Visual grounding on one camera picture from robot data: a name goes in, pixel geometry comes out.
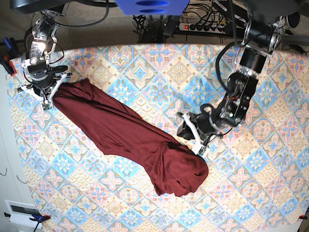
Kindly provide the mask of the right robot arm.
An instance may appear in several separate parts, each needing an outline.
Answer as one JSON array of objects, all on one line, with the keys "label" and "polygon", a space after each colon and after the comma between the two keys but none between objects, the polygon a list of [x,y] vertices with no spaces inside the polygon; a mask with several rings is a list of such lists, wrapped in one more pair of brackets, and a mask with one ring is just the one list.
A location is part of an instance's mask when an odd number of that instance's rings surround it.
[{"label": "right robot arm", "polygon": [[60,65],[52,67],[54,61],[50,61],[50,55],[55,51],[57,45],[56,29],[58,25],[54,22],[61,13],[44,10],[42,18],[38,19],[30,29],[30,42],[27,52],[22,56],[23,75],[30,82],[37,96],[47,100],[48,96],[60,79],[59,75],[64,73],[68,67]]}]

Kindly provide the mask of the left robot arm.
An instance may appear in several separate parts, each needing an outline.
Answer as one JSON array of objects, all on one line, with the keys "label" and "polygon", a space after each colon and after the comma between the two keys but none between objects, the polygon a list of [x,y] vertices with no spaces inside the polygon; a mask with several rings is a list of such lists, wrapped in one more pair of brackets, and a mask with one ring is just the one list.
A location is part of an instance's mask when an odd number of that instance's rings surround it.
[{"label": "left robot arm", "polygon": [[[225,95],[217,107],[205,103],[200,113],[178,113],[183,123],[177,135],[186,139],[209,140],[211,136],[222,136],[222,130],[235,128],[245,121],[250,101],[258,84],[257,76],[261,73],[267,57],[271,56],[280,42],[278,33],[279,16],[271,11],[276,4],[268,0],[246,0],[249,22],[244,32],[243,41],[229,43],[217,56],[215,70]],[[226,82],[221,78],[219,63],[225,52],[233,47],[243,47],[239,67]]]}]

